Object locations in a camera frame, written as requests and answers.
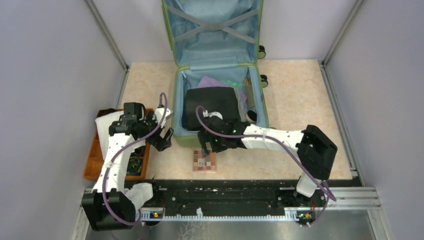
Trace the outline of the green white tie-dye garment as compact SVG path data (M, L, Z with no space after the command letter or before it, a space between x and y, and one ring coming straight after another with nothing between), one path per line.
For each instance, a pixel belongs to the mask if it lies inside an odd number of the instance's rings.
M221 81L223 84L228 85L230 87L235 87L238 90L239 97L241 99L241 102L243 106L246 108L248 106L247 96L243 90L243 85L238 82L229 81L229 80L223 80Z

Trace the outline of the purple t-shirt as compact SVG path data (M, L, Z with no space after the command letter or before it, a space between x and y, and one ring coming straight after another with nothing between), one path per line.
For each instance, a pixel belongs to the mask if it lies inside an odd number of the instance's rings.
M231 87L228 86L224 83L222 83L222 81L219 81L213 77L210 76L203 76L200 80L200 82L198 83L198 85L196 86L196 88L209 88L209 87ZM234 91L236 92L236 97L239 101L238 103L238 108L239 108L239 113L241 114L246 114L248 111L247 107L243 106L243 103L241 101L241 98L239 97L239 92L235 87L232 87L234 89Z

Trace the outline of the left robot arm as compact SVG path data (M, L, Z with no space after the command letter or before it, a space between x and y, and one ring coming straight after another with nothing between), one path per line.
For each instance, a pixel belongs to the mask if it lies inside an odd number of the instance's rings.
M138 102L127 102L123 110L115 110L98 117L97 134L103 156L99 177L89 193L81 199L88 222L94 231L130 229L141 220L144 204L154 207L160 193L150 183L137 183L125 189L127 168L131 155L146 144L158 151L171 147L174 133L169 128L161 132L173 114L166 105L146 110Z

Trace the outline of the gold cap bottle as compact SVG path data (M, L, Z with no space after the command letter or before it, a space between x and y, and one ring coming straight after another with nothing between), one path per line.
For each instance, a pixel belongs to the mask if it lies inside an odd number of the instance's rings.
M256 104L255 104L255 97L253 92L253 85L249 78L245 78L243 81L244 89L245 89L245 95L247 99L247 113L246 113L246 119L249 123L256 123L257 122L257 113L256 113Z

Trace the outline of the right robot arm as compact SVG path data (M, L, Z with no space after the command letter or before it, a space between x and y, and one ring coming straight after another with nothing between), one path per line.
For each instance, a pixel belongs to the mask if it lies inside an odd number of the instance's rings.
M317 188L336 200L327 180L338 147L319 127L307 125L304 130L277 130L248 122L225 121L217 116L198 117L197 120L202 127L197 136L204 154L209 152L207 143L213 153L237 148L285 152L302 170L293 192L297 205L307 206Z

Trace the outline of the eyeshadow palette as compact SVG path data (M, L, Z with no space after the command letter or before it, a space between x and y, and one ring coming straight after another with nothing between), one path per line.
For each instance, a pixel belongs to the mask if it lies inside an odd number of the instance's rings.
M215 172L217 170L216 154L203 155L201 149L193 151L192 170L194 172Z

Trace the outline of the black garment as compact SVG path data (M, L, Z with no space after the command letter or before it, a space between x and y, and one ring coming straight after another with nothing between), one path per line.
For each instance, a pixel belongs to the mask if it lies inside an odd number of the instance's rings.
M240 120L238 99L232 87L203 87L189 89L183 104L182 127L187 131L201 128L196 117L196 108L204 107L208 112L218 112L223 120Z

